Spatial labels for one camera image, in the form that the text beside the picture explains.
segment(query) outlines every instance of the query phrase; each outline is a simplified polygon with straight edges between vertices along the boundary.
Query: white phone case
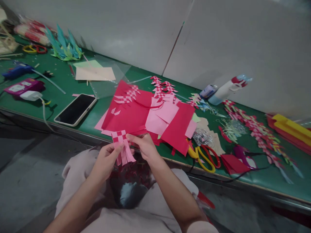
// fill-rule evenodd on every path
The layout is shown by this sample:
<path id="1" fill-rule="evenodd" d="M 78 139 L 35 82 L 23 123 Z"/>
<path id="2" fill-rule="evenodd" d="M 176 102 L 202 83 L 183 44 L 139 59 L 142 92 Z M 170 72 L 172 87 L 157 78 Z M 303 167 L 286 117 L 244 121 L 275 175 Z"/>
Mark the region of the white phone case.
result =
<path id="1" fill-rule="evenodd" d="M 66 108 L 64 108 L 63 111 L 65 111 L 75 100 L 76 98 L 70 103 L 67 105 Z M 54 118 L 54 122 L 58 123 L 58 124 L 62 124 L 62 125 L 67 125 L 67 126 L 77 126 L 79 124 L 79 122 L 82 120 L 82 118 L 87 114 L 87 112 L 91 109 L 91 107 L 95 104 L 95 102 L 97 101 L 97 98 L 94 97 L 94 101 L 88 106 L 88 108 L 84 111 L 84 113 L 81 114 L 81 116 L 79 117 L 79 119 L 77 119 L 77 121 L 71 125 L 71 124 L 67 124 L 67 123 L 64 123 L 64 122 L 61 122 L 61 121 L 57 121 L 56 118 L 59 117 L 60 114 L 62 114 L 63 111 L 61 111 L 55 118 Z"/>

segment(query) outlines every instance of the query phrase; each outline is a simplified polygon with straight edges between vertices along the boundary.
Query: smartphone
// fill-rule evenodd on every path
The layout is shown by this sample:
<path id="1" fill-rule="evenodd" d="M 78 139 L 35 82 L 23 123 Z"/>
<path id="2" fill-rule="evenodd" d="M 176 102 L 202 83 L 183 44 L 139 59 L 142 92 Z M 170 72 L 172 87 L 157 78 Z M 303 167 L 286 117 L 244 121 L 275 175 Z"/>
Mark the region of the smartphone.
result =
<path id="1" fill-rule="evenodd" d="M 77 126 L 96 100 L 94 96 L 80 94 L 55 117 L 54 121 L 67 126 Z"/>

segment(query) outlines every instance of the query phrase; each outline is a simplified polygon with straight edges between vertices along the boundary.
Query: person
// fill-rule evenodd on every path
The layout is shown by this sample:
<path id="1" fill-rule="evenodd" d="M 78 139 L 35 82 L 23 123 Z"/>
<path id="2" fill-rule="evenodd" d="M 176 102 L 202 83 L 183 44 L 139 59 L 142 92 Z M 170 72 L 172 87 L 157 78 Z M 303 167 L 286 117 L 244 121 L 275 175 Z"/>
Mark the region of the person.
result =
<path id="1" fill-rule="evenodd" d="M 199 208 L 198 188 L 181 169 L 170 169 L 149 134 L 126 138 L 139 147 L 156 183 L 135 209 L 117 209 L 108 182 L 124 145 L 103 146 L 72 157 L 63 171 L 63 191 L 55 219 L 44 233 L 218 232 Z"/>

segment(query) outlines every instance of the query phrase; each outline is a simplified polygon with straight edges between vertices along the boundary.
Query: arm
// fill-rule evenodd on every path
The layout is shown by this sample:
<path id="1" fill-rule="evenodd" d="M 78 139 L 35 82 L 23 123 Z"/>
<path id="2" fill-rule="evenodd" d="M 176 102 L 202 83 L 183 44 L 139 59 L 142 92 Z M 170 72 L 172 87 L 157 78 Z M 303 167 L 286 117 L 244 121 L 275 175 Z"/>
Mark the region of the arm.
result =
<path id="1" fill-rule="evenodd" d="M 109 144 L 100 150 L 89 177 L 44 233 L 79 233 L 83 230 L 90 209 L 104 182 L 109 178 L 123 146 L 114 149 L 113 144 Z"/>
<path id="2" fill-rule="evenodd" d="M 197 221 L 206 221 L 197 202 L 185 185 L 171 171 L 159 155 L 149 134 L 142 138 L 127 134 L 127 139 L 137 144 L 161 189 L 164 199 L 172 211 L 183 233 Z"/>

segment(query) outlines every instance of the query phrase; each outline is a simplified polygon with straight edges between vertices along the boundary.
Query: hand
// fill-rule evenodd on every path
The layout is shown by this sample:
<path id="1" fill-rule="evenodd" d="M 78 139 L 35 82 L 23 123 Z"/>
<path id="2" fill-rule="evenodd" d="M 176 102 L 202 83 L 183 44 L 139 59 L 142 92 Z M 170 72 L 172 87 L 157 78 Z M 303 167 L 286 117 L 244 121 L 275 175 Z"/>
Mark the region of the hand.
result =
<path id="1" fill-rule="evenodd" d="M 102 147 L 97 156 L 97 160 L 91 171 L 90 177 L 96 181 L 105 182 L 109 178 L 116 159 L 123 147 L 123 143 L 117 148 L 114 147 L 113 143 Z"/>
<path id="2" fill-rule="evenodd" d="M 156 146 L 154 145 L 150 134 L 142 134 L 138 137 L 127 134 L 126 138 L 132 142 L 132 144 L 137 144 L 142 157 L 147 162 L 150 160 L 154 160 L 156 158 L 161 158 L 158 151 L 156 150 Z"/>

